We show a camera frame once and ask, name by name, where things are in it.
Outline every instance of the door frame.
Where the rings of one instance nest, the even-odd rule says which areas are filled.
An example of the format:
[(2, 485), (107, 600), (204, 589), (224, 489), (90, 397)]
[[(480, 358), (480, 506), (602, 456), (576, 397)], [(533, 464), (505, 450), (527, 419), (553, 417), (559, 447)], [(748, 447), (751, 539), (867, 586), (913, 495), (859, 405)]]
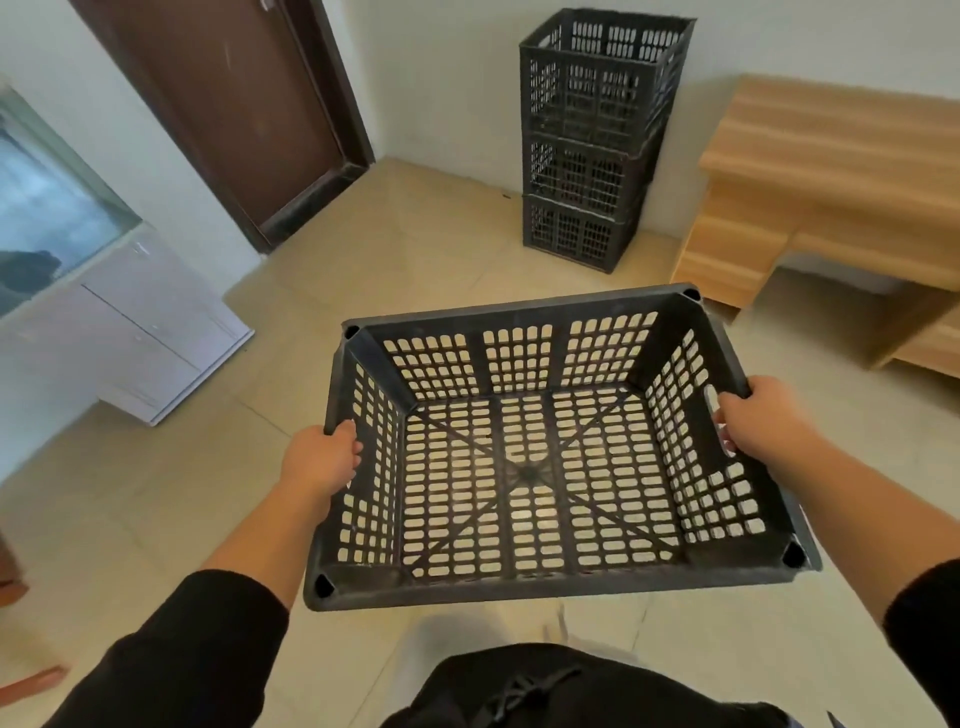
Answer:
[[(276, 0), (276, 10), (282, 13), (300, 50), (307, 75), (345, 164), (340, 170), (324, 174), (267, 221), (264, 228), (270, 226), (270, 238), (273, 240), (240, 206), (226, 180), (204, 160), (203, 150), (187, 125), (177, 115), (147, 67), (124, 46), (109, 19), (99, 12), (97, 1), (70, 0), (70, 3), (259, 253), (268, 254), (274, 250), (292, 230), (305, 222), (304, 215), (310, 217), (316, 214), (375, 161), (323, 0)], [(313, 204), (309, 207), (294, 206), (293, 203), (302, 202), (301, 198), (307, 192), (314, 193)]]

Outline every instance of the black sleeve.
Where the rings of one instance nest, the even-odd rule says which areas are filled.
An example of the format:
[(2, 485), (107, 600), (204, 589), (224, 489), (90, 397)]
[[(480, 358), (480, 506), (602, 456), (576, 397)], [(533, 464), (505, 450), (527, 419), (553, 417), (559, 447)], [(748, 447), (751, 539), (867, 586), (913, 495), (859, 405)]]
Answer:
[(273, 593), (249, 577), (192, 573), (46, 725), (252, 726), (288, 622)]
[(960, 559), (934, 567), (887, 609), (883, 631), (947, 724), (960, 727)]

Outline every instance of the forearm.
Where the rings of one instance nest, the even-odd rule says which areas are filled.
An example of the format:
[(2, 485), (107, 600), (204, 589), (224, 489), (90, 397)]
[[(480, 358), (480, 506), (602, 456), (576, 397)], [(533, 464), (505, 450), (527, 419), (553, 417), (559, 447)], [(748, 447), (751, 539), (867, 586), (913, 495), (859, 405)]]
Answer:
[(324, 505), (309, 489), (280, 481), (204, 562), (203, 569), (244, 574), (290, 610)]
[(957, 519), (815, 432), (770, 466), (877, 623), (914, 579), (960, 557)]

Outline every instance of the stacked crates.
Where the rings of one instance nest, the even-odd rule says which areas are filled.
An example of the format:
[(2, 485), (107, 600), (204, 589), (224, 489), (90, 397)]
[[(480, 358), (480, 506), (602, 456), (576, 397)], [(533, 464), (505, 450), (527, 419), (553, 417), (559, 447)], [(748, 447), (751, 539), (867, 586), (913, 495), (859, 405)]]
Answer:
[(693, 23), (567, 9), (520, 43), (524, 245), (616, 267), (653, 179)]

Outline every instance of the plastic crate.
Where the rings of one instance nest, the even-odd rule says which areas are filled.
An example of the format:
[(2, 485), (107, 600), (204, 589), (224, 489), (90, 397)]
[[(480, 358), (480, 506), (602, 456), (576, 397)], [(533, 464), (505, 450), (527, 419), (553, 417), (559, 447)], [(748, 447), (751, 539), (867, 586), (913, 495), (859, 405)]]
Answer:
[(524, 131), (638, 154), (666, 125), (694, 22), (558, 12), (520, 43)]
[(642, 187), (622, 223), (534, 195), (524, 195), (523, 244), (612, 273), (634, 239), (646, 194), (647, 188)]
[(528, 133), (523, 144), (523, 192), (626, 222), (654, 177), (664, 131), (651, 137), (636, 157)]
[(820, 568), (795, 501), (728, 453), (748, 394), (687, 285), (348, 321), (326, 430), (363, 464), (333, 499), (314, 610), (786, 582)]

